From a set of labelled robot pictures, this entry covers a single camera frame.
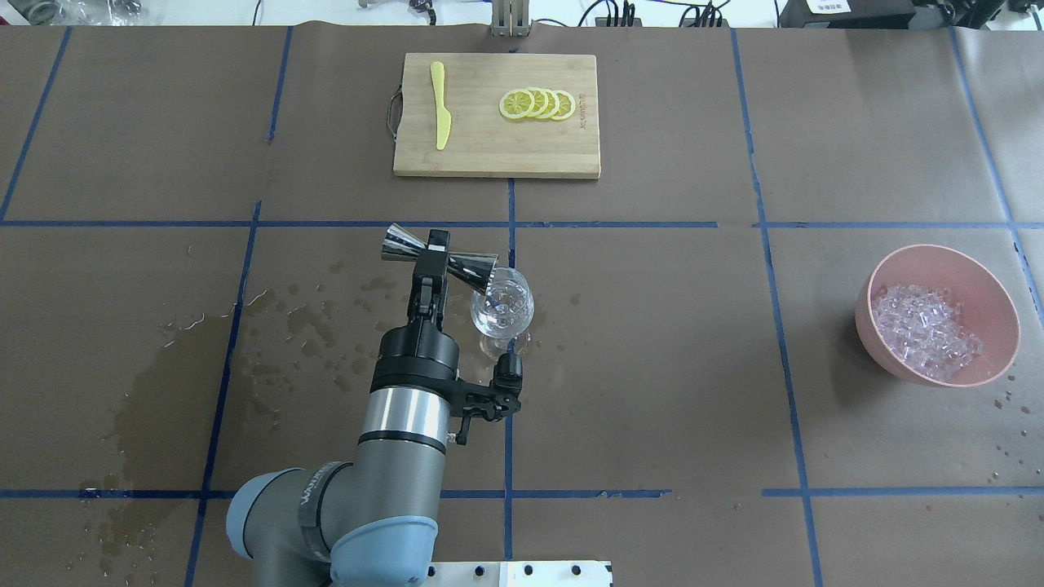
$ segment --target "knife handle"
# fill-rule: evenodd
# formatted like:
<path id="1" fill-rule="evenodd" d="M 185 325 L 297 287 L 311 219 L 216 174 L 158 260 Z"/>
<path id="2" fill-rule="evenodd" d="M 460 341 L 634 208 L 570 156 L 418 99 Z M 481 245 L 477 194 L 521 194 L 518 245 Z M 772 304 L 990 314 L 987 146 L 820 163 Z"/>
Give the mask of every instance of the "knife handle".
<path id="1" fill-rule="evenodd" d="M 446 67 L 443 66 L 443 62 L 431 64 L 431 85 L 435 89 L 435 108 L 446 108 L 443 98 L 446 91 Z"/>

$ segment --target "glass cup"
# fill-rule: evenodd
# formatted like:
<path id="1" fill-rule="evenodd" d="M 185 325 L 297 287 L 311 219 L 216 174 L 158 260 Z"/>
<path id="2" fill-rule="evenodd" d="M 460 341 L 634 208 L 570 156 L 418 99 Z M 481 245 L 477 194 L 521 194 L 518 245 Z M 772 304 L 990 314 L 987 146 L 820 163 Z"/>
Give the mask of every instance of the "glass cup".
<path id="1" fill-rule="evenodd" d="M 525 332 L 532 313 L 529 284 L 511 267 L 494 268 L 485 295 L 476 291 L 471 298 L 471 321 L 479 332 L 495 341 L 511 341 Z"/>

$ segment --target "pink bowl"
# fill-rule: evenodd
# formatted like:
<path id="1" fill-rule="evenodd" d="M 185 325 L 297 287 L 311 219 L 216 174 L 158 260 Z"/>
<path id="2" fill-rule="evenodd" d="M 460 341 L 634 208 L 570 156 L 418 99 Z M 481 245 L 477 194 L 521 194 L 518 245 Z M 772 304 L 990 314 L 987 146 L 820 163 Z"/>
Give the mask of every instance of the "pink bowl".
<path id="1" fill-rule="evenodd" d="M 986 348 L 951 382 L 936 381 L 906 367 L 881 338 L 871 302 L 881 287 L 895 284 L 948 287 L 954 302 L 963 304 L 960 324 Z M 903 246 L 878 263 L 859 292 L 855 326 L 878 365 L 900 379 L 922 385 L 973 388 L 989 383 L 1007 371 L 1019 350 L 1019 316 L 1004 286 L 975 259 L 938 244 Z"/>

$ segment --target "wooden cutting board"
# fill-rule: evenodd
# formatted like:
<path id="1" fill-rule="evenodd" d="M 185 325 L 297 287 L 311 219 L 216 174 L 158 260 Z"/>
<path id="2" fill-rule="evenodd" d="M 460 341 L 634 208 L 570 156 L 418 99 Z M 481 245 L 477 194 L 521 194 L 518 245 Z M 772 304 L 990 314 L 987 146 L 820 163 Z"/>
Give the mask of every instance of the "wooden cutting board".
<path id="1" fill-rule="evenodd" d="M 435 149 L 431 63 L 446 66 L 449 142 Z M 563 121 L 507 120 L 500 97 L 519 88 L 565 90 L 577 101 Z M 407 53 L 396 175 L 597 179 L 598 73 L 594 55 Z"/>

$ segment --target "white bracket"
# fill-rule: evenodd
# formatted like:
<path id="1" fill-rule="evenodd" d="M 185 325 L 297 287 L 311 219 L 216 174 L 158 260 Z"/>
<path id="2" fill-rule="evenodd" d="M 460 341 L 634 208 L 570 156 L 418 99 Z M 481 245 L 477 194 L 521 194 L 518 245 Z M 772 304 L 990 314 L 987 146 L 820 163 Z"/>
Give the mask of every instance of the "white bracket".
<path id="1" fill-rule="evenodd" d="M 613 587 L 608 561 L 431 563 L 424 587 Z"/>
<path id="2" fill-rule="evenodd" d="M 529 37 L 529 0 L 493 0 L 494 37 Z"/>

